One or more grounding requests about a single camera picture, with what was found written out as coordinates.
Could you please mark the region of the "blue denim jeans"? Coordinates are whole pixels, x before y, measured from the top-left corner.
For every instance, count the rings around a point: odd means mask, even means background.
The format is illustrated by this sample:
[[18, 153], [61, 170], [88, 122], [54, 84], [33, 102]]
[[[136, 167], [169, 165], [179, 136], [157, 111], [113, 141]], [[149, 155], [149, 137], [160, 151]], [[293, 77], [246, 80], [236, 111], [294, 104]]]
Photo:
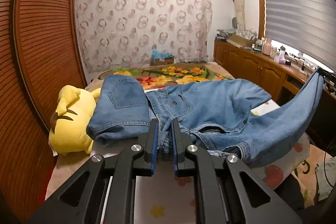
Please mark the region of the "blue denim jeans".
[[147, 92], [160, 125], [162, 153], [172, 149], [171, 123], [215, 155], [235, 153], [251, 167], [268, 165], [285, 156], [314, 116], [323, 77], [313, 72], [295, 97], [263, 115], [252, 110], [271, 98], [260, 86], [244, 80], [205, 81]]

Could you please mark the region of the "yellow plush toy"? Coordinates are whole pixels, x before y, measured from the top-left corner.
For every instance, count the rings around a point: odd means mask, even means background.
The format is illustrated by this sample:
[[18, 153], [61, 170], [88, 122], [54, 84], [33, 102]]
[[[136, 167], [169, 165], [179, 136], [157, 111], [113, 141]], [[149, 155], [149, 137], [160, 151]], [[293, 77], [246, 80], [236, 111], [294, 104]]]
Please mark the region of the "yellow plush toy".
[[71, 85], [61, 88], [56, 110], [50, 120], [49, 133], [49, 145], [56, 154], [91, 153], [93, 140], [86, 129], [100, 93], [100, 88], [91, 92]]

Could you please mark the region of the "white strawberry flower sheet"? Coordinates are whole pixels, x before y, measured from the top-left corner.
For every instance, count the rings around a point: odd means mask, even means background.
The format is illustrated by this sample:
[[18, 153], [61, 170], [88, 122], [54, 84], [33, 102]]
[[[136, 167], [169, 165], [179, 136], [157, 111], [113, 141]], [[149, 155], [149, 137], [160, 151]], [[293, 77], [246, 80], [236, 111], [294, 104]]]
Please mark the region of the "white strawberry flower sheet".
[[[309, 156], [309, 146], [303, 134], [284, 157], [253, 171], [274, 190]], [[136, 178], [134, 223], [195, 223], [193, 179], [174, 176], [173, 163], [158, 159], [153, 176]]]

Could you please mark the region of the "folded blue jeans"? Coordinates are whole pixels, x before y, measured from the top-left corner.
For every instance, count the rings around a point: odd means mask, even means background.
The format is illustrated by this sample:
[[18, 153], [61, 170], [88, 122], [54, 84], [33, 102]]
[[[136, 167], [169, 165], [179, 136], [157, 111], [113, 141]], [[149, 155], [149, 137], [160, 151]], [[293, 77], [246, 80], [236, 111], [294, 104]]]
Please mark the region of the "folded blue jeans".
[[148, 100], [141, 84], [130, 76], [105, 77], [86, 128], [87, 135], [93, 141], [109, 146], [114, 141], [147, 133], [150, 124]]

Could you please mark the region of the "wooden sideboard cabinet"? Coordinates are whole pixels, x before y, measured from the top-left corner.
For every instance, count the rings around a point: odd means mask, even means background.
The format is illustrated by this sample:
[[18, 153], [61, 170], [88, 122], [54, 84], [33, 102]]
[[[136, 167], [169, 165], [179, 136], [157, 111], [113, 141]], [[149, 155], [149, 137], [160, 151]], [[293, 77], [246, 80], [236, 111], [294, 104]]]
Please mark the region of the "wooden sideboard cabinet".
[[283, 105], [303, 87], [308, 77], [293, 66], [275, 63], [270, 57], [215, 40], [214, 60], [233, 77], [258, 84]]

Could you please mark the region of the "beige floral blanket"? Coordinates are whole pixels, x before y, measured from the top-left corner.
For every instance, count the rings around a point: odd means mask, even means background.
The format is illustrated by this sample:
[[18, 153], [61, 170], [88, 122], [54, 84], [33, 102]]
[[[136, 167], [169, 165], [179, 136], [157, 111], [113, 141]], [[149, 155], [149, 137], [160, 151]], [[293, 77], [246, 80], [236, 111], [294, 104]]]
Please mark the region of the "beige floral blanket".
[[[191, 64], [143, 69], [122, 69], [120, 70], [120, 74], [135, 77], [147, 92], [175, 84], [231, 79], [231, 75], [216, 64], [207, 64], [203, 67]], [[101, 89], [102, 83], [103, 79], [94, 79], [92, 83], [84, 89], [89, 92], [98, 88]], [[64, 156], [56, 154], [52, 149], [53, 154], [57, 158], [57, 162], [52, 171], [46, 195], [50, 196], [54, 193], [56, 189], [73, 175], [94, 153], [100, 153], [104, 156], [113, 156], [119, 153], [129, 143], [130, 141], [125, 139], [107, 148], [93, 143], [92, 151], [89, 155], [81, 151], [71, 152]], [[314, 203], [311, 193], [315, 189], [315, 180], [311, 178], [310, 164], [313, 161], [313, 154], [317, 152], [317, 149], [311, 144], [309, 148], [309, 156], [290, 173], [278, 188], [274, 189], [280, 197], [295, 209], [302, 209]]]

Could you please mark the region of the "pink bottle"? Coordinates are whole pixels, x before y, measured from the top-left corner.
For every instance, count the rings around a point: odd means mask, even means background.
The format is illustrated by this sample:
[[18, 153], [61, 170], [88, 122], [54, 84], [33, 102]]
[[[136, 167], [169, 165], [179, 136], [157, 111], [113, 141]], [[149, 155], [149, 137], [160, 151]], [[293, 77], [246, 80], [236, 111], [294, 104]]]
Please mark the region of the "pink bottle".
[[272, 51], [272, 40], [269, 38], [266, 38], [265, 43], [262, 48], [262, 52], [264, 55], [270, 56]]

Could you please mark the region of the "cardboard box on sideboard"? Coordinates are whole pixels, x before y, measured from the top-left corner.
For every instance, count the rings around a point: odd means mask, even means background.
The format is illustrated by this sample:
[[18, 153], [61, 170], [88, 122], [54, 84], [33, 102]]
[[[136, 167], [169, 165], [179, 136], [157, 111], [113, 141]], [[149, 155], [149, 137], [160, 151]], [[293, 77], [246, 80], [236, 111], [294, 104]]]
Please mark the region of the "cardboard box on sideboard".
[[234, 43], [242, 46], [242, 47], [252, 47], [253, 41], [249, 39], [245, 39], [244, 37], [238, 36], [236, 34], [232, 34], [229, 37], [230, 41], [233, 41]]

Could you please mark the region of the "wooden louvered wardrobe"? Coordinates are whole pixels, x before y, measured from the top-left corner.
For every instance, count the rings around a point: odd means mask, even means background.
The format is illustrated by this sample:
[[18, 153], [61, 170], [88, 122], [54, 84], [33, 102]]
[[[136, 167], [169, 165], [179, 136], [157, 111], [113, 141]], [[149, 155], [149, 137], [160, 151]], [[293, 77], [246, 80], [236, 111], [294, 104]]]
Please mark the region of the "wooden louvered wardrobe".
[[26, 223], [44, 201], [58, 92], [86, 83], [74, 0], [1, 0], [1, 223]]

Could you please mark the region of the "cardboard box with blue items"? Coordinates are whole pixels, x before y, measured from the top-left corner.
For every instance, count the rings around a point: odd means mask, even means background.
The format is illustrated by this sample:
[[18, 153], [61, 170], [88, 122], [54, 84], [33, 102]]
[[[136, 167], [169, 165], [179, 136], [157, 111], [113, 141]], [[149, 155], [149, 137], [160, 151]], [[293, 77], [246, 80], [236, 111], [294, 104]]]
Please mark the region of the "cardboard box with blue items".
[[171, 53], [152, 50], [150, 66], [169, 65], [174, 63], [174, 56]]

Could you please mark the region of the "patterned sheer curtain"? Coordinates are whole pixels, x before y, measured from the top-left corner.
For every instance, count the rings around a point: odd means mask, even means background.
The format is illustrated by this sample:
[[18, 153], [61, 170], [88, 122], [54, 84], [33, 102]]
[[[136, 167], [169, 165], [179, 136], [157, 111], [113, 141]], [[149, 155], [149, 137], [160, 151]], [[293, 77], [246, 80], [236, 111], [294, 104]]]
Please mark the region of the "patterned sheer curtain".
[[75, 0], [77, 38], [88, 73], [150, 63], [207, 61], [211, 0]]

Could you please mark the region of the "grey zebra window blind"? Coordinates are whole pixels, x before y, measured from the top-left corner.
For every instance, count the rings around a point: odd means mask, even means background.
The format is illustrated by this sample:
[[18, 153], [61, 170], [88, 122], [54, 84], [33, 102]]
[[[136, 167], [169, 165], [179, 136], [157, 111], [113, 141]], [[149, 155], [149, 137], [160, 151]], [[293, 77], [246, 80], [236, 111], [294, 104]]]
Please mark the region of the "grey zebra window blind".
[[265, 0], [265, 35], [335, 69], [335, 0]]

